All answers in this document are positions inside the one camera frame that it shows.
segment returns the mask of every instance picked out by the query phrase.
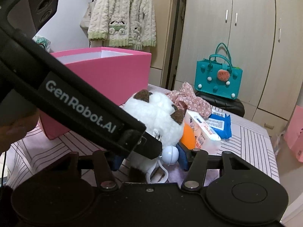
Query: silver bolt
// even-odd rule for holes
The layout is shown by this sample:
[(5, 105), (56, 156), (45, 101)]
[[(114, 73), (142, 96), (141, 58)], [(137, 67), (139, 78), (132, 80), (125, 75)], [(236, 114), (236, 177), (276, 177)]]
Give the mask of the silver bolt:
[(116, 187), (116, 183), (113, 181), (104, 181), (101, 183), (101, 187), (104, 189), (113, 189), (114, 187)]
[(196, 181), (186, 181), (184, 183), (184, 186), (188, 189), (196, 189), (197, 187), (199, 187), (199, 183)]

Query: human hand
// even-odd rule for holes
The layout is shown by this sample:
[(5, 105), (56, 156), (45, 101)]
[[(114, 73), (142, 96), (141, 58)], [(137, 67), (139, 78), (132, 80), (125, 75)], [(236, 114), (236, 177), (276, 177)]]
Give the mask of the human hand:
[(16, 120), (10, 126), (0, 127), (0, 154), (7, 151), (11, 144), (22, 139), (26, 133), (34, 129), (39, 119), (39, 111), (25, 118)]

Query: black label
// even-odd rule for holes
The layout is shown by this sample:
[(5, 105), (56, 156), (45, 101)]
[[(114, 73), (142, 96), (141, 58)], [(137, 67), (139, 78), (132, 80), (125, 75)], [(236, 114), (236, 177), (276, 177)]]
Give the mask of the black label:
[(69, 117), (106, 136), (111, 137), (123, 125), (53, 72), (47, 75), (38, 92)]

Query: handbag handle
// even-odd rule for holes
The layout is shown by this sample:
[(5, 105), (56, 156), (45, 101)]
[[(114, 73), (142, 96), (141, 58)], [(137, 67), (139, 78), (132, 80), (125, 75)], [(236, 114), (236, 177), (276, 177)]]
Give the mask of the handbag handle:
[(218, 44), (218, 46), (217, 46), (217, 48), (216, 48), (215, 54), (218, 53), (218, 49), (219, 49), (219, 47), (220, 47), (221, 44), (224, 45), (224, 48), (225, 48), (226, 53), (227, 53), (227, 56), (228, 56), (228, 58), (229, 58), (229, 60), (230, 60), (230, 65), (231, 65), (231, 67), (232, 67), (231, 56), (230, 56), (229, 50), (228, 50), (227, 46), (225, 45), (225, 43), (219, 43), (219, 44)]
[(223, 59), (223, 60), (225, 60), (227, 63), (228, 63), (228, 65), (229, 65), (229, 70), (231, 71), (231, 68), (232, 68), (232, 64), (230, 63), (230, 61), (229, 61), (229, 59), (227, 59), (225, 56), (223, 56), (223, 55), (221, 55), (221, 54), (211, 54), (210, 56), (209, 56), (209, 66), (212, 66), (212, 62), (211, 62), (211, 58), (213, 58), (213, 57), (219, 57), (219, 58), (221, 58), (221, 59)]

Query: white ball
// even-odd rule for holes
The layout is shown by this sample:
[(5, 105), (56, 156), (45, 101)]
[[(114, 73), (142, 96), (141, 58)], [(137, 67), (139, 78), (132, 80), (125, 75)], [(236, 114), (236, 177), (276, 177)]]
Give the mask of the white ball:
[(179, 151), (175, 146), (167, 146), (162, 151), (162, 161), (164, 164), (173, 165), (177, 163), (179, 158)]

